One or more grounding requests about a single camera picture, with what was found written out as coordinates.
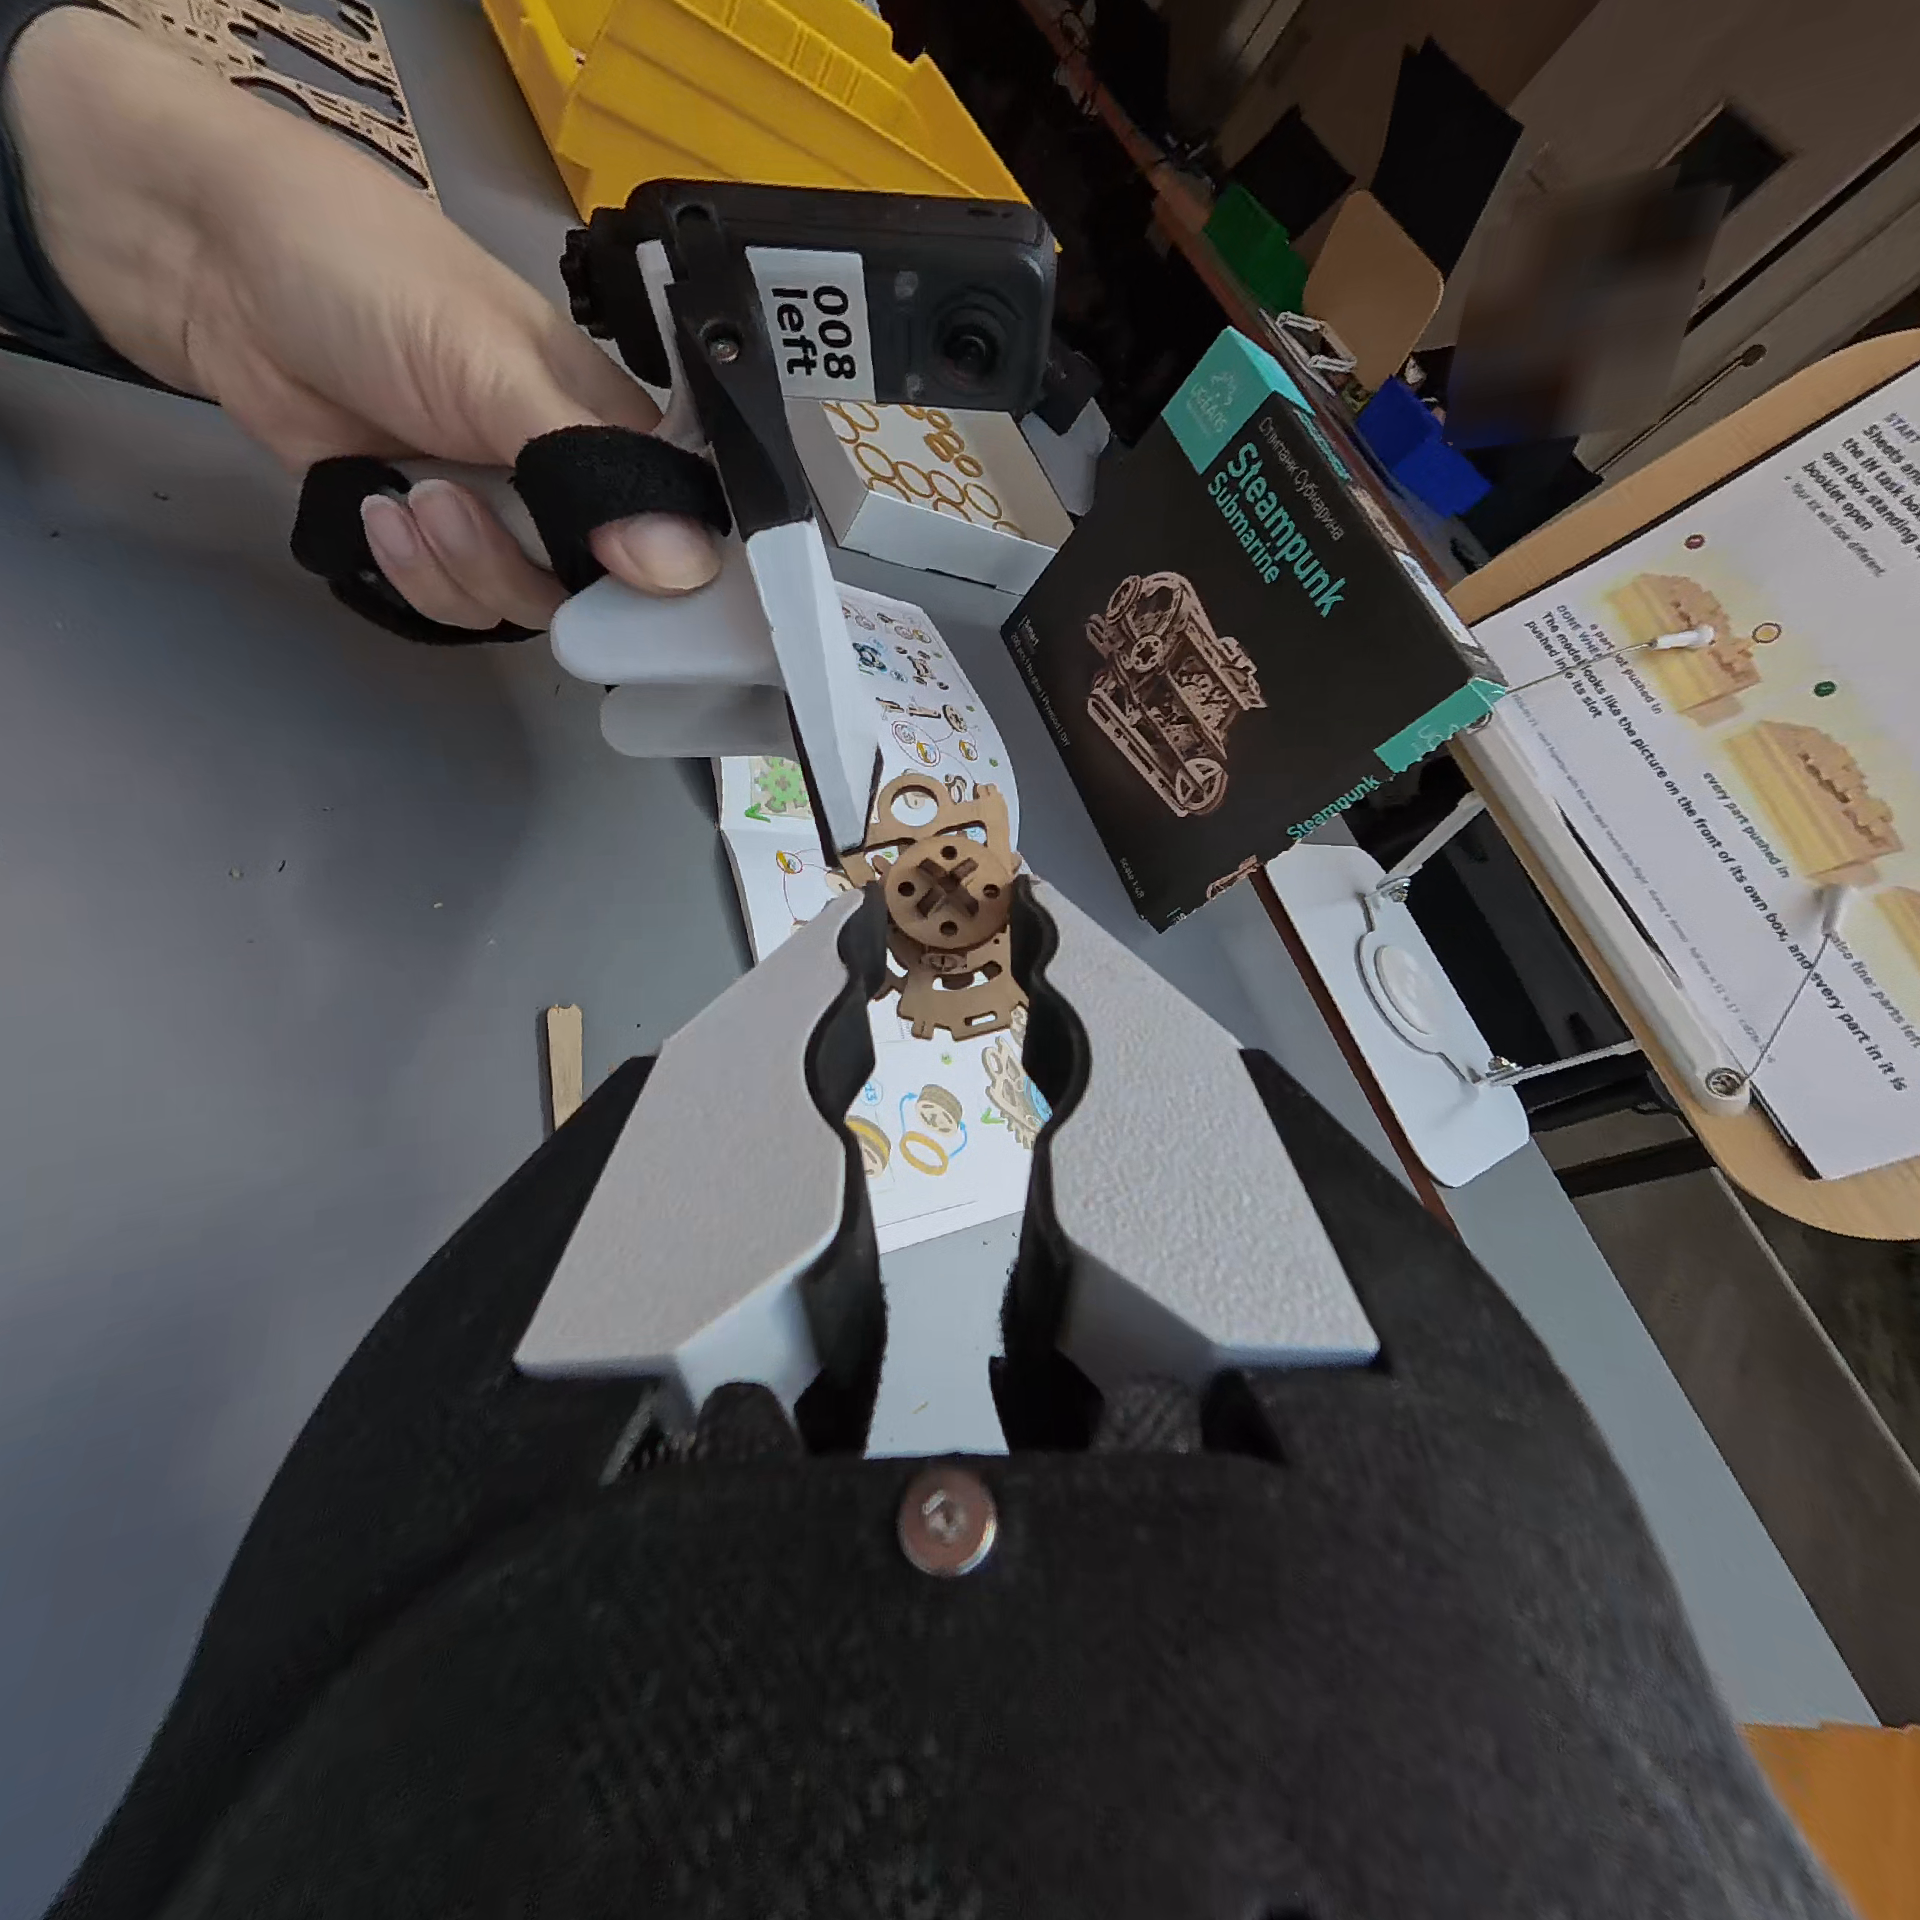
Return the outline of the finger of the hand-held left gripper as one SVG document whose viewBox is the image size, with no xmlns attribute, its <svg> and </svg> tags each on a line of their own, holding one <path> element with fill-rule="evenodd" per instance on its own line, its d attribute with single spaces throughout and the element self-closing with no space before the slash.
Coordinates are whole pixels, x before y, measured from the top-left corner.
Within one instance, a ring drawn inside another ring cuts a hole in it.
<svg viewBox="0 0 1920 1920">
<path fill-rule="evenodd" d="M 813 520 L 749 534 L 749 571 L 785 693 L 829 858 L 862 849 L 880 774 L 880 717 L 859 673 Z"/>
</svg>

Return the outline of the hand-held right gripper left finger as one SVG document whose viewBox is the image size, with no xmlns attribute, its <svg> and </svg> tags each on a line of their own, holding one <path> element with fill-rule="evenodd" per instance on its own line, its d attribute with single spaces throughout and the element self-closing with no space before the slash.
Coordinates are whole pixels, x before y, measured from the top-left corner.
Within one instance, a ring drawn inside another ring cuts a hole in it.
<svg viewBox="0 0 1920 1920">
<path fill-rule="evenodd" d="M 683 1416 L 752 1383 L 807 1449 L 862 1454 L 886 1332 L 846 1114 L 884 927 L 879 887 L 840 895 L 648 1061 L 518 1337 L 524 1375 L 650 1379 Z"/>
</svg>

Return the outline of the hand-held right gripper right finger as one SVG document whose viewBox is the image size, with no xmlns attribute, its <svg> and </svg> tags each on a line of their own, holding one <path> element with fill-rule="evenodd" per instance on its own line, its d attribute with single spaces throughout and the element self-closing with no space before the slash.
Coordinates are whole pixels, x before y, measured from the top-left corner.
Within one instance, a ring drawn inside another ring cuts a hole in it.
<svg viewBox="0 0 1920 1920">
<path fill-rule="evenodd" d="M 1135 1386 L 1378 1357 L 1246 1052 L 1074 904 L 1019 878 L 1021 1068 L 1045 1105 L 990 1386 L 1005 1449 L 1078 1452 Z"/>
</svg>

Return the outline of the wooden gear assembly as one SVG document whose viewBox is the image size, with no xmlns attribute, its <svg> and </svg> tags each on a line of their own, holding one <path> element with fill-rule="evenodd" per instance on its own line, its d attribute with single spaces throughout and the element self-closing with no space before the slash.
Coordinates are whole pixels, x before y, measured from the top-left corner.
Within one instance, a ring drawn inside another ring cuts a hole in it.
<svg viewBox="0 0 1920 1920">
<path fill-rule="evenodd" d="M 996 787 L 957 799 L 926 774 L 899 774 L 877 790 L 862 843 L 838 867 L 880 893 L 888 975 L 877 997 L 897 1002 L 913 1039 L 1014 1024 L 1027 1002 L 1010 971 L 1019 856 Z"/>
</svg>

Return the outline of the laser-cut wooden parts sheet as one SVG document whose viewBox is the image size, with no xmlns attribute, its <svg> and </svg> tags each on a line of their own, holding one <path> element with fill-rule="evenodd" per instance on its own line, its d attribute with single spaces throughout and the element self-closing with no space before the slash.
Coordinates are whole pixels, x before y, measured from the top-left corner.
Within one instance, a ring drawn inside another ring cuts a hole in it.
<svg viewBox="0 0 1920 1920">
<path fill-rule="evenodd" d="M 107 2 L 228 84 L 270 94 L 442 202 L 370 2 Z"/>
</svg>

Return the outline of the black model kit box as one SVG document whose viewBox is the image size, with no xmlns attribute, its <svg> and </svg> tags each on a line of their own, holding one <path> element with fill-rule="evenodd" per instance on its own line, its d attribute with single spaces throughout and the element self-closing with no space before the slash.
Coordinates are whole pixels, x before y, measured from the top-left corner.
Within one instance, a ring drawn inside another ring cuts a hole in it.
<svg viewBox="0 0 1920 1920">
<path fill-rule="evenodd" d="M 1153 929 L 1504 697 L 1303 390 L 1235 326 L 1093 483 L 1001 637 Z"/>
</svg>

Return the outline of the person's left hand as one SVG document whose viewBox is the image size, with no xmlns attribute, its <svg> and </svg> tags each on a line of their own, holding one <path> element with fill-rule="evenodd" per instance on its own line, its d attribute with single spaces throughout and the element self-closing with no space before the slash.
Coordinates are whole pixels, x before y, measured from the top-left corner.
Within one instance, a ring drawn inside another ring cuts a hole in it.
<svg viewBox="0 0 1920 1920">
<path fill-rule="evenodd" d="M 323 459 L 509 468 L 566 428 L 646 432 L 643 386 L 367 154 L 80 4 L 17 37 L 6 108 L 65 362 L 217 403 Z"/>
</svg>

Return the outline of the assembly instruction booklet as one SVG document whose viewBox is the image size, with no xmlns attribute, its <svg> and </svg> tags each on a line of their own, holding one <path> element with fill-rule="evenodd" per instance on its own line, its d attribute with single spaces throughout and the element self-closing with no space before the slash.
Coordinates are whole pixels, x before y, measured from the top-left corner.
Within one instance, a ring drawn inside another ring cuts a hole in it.
<svg viewBox="0 0 1920 1920">
<path fill-rule="evenodd" d="M 923 609 L 846 586 L 846 637 L 875 699 L 882 774 L 919 772 L 950 799 L 996 787 L 1016 829 L 1016 781 L 972 682 Z M 798 767 L 780 756 L 716 761 L 718 829 L 754 962 L 846 889 L 827 874 Z M 990 1035 L 917 1039 L 899 999 L 869 1006 L 875 1068 L 848 1110 L 884 1255 L 983 1227 L 1025 1202 L 1049 1110 L 1021 1068 L 1025 1012 Z"/>
</svg>

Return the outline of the white cardboard tray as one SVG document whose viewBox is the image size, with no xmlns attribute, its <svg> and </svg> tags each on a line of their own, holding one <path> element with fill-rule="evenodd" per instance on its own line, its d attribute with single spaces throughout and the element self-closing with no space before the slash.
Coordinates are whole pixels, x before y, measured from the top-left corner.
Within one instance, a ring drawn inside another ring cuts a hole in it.
<svg viewBox="0 0 1920 1920">
<path fill-rule="evenodd" d="M 785 403 L 838 547 L 1025 593 L 1072 532 L 1014 419 L 917 403 Z"/>
</svg>

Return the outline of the white clipboard stand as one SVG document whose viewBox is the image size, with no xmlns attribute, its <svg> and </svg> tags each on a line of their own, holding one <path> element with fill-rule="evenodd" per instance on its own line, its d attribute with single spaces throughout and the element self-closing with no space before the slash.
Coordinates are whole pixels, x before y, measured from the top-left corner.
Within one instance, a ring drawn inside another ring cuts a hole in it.
<svg viewBox="0 0 1920 1920">
<path fill-rule="evenodd" d="M 1511 735 L 1484 723 L 1453 756 L 1467 796 L 1391 869 L 1349 843 L 1301 842 L 1255 876 L 1405 1171 L 1447 1189 L 1475 1182 L 1522 1145 L 1524 1083 L 1630 1054 L 1670 1094 L 1714 1118 L 1742 1116 L 1753 1066 L 1683 997 Z M 1482 816 L 1500 829 L 1621 1017 L 1619 1043 L 1519 1066 L 1480 1037 L 1403 900 L 1422 869 Z"/>
</svg>

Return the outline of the yellow plastic bin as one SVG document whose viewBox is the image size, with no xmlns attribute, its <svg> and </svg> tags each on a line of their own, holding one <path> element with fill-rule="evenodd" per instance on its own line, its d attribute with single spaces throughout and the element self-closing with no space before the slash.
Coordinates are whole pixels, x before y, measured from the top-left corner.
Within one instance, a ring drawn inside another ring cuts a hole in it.
<svg viewBox="0 0 1920 1920">
<path fill-rule="evenodd" d="M 650 180 L 1019 202 L 928 59 L 855 2 L 485 2 L 571 205 Z"/>
</svg>

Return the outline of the blue box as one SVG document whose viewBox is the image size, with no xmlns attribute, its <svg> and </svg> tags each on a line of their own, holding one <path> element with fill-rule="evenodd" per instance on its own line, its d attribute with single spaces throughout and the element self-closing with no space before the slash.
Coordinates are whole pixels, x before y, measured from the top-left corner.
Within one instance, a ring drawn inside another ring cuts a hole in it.
<svg viewBox="0 0 1920 1920">
<path fill-rule="evenodd" d="M 1491 490 L 1477 468 L 1444 443 L 1436 415 L 1398 379 L 1385 381 L 1363 403 L 1356 436 L 1380 468 L 1433 516 L 1464 516 Z"/>
</svg>

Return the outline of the printed paper instruction sheet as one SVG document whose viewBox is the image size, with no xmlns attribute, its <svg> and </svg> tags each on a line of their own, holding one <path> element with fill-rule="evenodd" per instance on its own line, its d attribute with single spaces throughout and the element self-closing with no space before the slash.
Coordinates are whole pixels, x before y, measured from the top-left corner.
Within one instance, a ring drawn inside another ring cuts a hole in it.
<svg viewBox="0 0 1920 1920">
<path fill-rule="evenodd" d="M 1831 355 L 1486 567 L 1506 783 L 1674 1092 L 1815 1182 L 1915 1162 L 1915 333 Z"/>
</svg>

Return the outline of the task instruction sheet on board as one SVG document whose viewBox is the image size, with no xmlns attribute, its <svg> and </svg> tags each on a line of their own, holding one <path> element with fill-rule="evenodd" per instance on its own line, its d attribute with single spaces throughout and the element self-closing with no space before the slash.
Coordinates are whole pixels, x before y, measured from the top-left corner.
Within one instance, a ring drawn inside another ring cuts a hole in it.
<svg viewBox="0 0 1920 1920">
<path fill-rule="evenodd" d="M 1901 379 L 1915 361 L 1917 333 L 1908 326 L 1795 372 L 1508 547 L 1449 591 L 1453 609 L 1475 626 L 1546 589 Z M 1650 948 L 1628 931 L 1621 906 L 1601 885 L 1594 860 L 1548 807 L 1519 750 L 1484 723 L 1458 735 L 1449 756 L 1711 1163 L 1747 1196 L 1804 1226 L 1851 1238 L 1915 1240 L 1915 1158 L 1833 1182 L 1800 1171 L 1784 1136 L 1747 1094 L 1711 1090 L 1711 1076 L 1729 1070 L 1729 1061 L 1707 1057 L 1707 1028 L 1683 1006 Z"/>
</svg>

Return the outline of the orange flat object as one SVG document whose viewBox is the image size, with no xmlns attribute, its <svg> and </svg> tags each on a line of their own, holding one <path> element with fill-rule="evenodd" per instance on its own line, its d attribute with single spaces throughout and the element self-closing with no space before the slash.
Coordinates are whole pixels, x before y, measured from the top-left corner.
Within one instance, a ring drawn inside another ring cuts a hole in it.
<svg viewBox="0 0 1920 1920">
<path fill-rule="evenodd" d="M 1861 1919 L 1917 1917 L 1917 1727 L 1747 1725 L 1742 1738 Z"/>
</svg>

